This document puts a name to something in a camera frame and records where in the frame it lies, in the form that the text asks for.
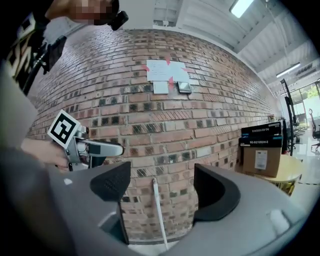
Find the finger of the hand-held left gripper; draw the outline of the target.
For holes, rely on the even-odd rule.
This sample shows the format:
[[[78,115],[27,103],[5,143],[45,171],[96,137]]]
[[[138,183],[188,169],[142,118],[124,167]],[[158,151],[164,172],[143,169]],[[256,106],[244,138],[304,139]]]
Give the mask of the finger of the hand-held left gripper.
[[[103,142],[98,140],[83,139],[77,141],[77,150],[80,155],[90,157],[117,157],[123,155],[125,149],[119,143]]]

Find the black office chair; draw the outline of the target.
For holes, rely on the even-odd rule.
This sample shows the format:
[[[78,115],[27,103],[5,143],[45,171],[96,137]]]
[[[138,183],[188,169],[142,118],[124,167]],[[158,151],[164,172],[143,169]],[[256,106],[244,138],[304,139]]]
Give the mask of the black office chair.
[[[320,147],[320,126],[319,126],[319,129],[316,128],[316,122],[313,117],[313,110],[311,108],[308,110],[308,113],[309,113],[309,115],[311,117],[311,121],[312,121],[312,137],[317,140],[316,144],[311,145],[311,150],[313,147],[315,147],[314,151],[316,153],[318,153],[319,147]]]

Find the black and white box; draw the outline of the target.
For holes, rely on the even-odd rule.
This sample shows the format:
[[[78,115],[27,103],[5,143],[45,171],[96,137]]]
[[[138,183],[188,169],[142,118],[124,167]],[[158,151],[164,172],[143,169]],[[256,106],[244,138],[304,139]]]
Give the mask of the black and white box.
[[[259,136],[274,136],[282,134],[282,126],[279,121],[266,123],[262,125],[249,126],[241,129],[242,137],[259,137]]]
[[[281,148],[282,136],[246,136],[240,137],[239,145],[241,147],[255,147],[255,148]]]

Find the rectangular ceiling light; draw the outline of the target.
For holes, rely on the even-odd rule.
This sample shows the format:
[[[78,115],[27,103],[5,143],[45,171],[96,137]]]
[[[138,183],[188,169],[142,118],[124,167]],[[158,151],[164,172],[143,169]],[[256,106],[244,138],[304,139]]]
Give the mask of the rectangular ceiling light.
[[[240,18],[253,2],[254,0],[234,0],[229,11],[236,18]]]

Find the round yellow table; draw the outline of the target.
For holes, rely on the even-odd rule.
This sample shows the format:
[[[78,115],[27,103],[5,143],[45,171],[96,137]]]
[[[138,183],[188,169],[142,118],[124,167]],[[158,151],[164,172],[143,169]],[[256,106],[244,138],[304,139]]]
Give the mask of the round yellow table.
[[[266,180],[277,188],[291,196],[296,183],[301,179],[304,172],[303,160],[282,154],[280,157],[278,172],[276,177],[267,177],[258,174],[253,176],[259,179]]]

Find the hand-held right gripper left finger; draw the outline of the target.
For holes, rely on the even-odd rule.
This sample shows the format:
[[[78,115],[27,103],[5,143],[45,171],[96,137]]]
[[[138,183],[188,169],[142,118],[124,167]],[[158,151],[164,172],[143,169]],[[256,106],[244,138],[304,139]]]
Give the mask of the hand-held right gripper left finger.
[[[0,256],[140,256],[118,236],[130,170],[120,162],[63,174],[0,149]]]

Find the person's black printed shirt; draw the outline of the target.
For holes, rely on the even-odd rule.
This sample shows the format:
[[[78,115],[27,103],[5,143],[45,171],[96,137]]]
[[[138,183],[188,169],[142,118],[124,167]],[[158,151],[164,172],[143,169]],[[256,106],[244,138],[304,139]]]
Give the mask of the person's black printed shirt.
[[[45,41],[44,32],[49,20],[30,13],[17,30],[17,37],[5,61],[9,75],[25,95],[41,68],[46,74],[54,67],[63,53],[67,37],[62,35],[53,43]]]

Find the person's left forearm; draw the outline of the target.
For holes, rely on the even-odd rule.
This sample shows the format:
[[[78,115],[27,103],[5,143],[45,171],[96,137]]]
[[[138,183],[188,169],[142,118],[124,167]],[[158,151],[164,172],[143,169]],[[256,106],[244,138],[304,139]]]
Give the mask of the person's left forearm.
[[[21,149],[44,163],[52,163],[54,155],[51,146],[52,144],[49,141],[25,138],[21,144]]]

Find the black wall thermostat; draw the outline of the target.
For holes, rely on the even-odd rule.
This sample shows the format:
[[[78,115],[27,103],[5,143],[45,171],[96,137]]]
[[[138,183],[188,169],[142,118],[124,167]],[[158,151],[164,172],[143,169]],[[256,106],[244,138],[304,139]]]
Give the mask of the black wall thermostat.
[[[178,91],[181,94],[191,94],[192,93],[192,87],[188,82],[178,82]]]

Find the white paper notice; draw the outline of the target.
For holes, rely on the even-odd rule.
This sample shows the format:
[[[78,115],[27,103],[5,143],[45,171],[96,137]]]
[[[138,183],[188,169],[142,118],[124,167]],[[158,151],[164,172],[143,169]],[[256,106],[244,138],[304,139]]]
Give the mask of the white paper notice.
[[[178,61],[165,60],[147,60],[142,65],[146,70],[147,80],[152,82],[183,82],[190,81],[189,73],[191,70],[186,67],[185,63]]]

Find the long ceiling light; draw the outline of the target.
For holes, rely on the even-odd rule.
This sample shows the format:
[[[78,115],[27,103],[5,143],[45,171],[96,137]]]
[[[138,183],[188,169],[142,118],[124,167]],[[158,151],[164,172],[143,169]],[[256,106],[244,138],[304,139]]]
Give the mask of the long ceiling light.
[[[300,67],[300,65],[301,65],[300,62],[298,62],[298,63],[296,63],[296,64],[293,64],[292,66],[290,66],[290,67],[288,67],[287,69],[285,69],[285,70],[281,71],[280,73],[278,73],[278,74],[276,75],[276,77],[277,77],[277,78],[282,77],[282,76],[288,74],[289,72],[297,69],[298,67]]]

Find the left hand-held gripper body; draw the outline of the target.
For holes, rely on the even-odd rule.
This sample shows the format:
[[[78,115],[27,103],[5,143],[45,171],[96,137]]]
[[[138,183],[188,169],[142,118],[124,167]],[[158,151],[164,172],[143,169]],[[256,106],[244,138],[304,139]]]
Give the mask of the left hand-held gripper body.
[[[47,134],[60,145],[68,160],[68,170],[80,171],[89,168],[87,145],[89,129],[79,121],[60,110],[52,122]]]

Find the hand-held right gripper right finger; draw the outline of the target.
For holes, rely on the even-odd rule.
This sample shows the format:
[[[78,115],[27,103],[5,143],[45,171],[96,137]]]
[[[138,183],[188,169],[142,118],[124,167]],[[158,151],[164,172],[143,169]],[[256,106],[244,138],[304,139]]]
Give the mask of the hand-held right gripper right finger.
[[[273,256],[307,214],[268,181],[195,164],[198,209],[191,230],[162,256]]]

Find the black metal stand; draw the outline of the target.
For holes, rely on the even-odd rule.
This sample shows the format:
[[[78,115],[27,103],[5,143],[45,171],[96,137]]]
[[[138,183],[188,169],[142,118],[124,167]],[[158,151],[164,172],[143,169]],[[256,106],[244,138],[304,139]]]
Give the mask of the black metal stand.
[[[295,142],[294,142],[294,137],[295,137],[295,133],[294,133],[294,127],[298,126],[297,123],[297,119],[296,119],[296,114],[295,114],[295,110],[294,110],[294,104],[292,101],[292,96],[289,90],[289,87],[287,85],[286,80],[283,78],[280,81],[281,85],[284,86],[285,91],[286,91],[286,96],[284,97],[285,99],[285,103],[287,106],[287,111],[288,111],[288,116],[289,116],[289,131],[287,132],[287,140],[289,141],[288,143],[288,147],[289,147],[289,153],[290,156],[293,156],[293,151],[295,149]]]

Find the person's left hand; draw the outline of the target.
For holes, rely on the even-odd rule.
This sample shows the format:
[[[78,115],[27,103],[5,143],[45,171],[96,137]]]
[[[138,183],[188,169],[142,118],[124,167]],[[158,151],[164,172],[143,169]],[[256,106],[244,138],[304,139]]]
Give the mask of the person's left hand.
[[[61,172],[69,171],[69,162],[62,147],[55,142],[47,142],[44,160],[46,164],[56,166]]]

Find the brown cardboard box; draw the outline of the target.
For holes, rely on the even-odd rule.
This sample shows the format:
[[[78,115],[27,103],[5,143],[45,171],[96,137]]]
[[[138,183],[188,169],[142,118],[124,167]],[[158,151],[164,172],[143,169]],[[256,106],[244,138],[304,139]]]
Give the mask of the brown cardboard box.
[[[275,178],[281,155],[280,147],[244,147],[242,169],[247,174]]]

